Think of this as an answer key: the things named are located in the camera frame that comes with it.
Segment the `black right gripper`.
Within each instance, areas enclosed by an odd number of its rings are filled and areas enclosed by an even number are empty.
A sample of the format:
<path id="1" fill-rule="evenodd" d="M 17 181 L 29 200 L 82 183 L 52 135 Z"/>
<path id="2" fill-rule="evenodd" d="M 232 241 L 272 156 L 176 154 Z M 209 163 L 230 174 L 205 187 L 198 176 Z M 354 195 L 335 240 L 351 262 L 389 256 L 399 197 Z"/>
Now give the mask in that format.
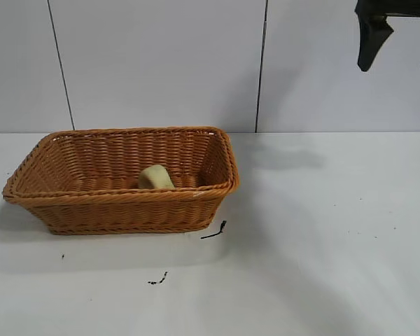
<path id="1" fill-rule="evenodd" d="M 420 0 L 357 1 L 360 45 L 357 65 L 362 72 L 370 70 L 377 53 L 394 32 L 387 16 L 420 17 Z"/>

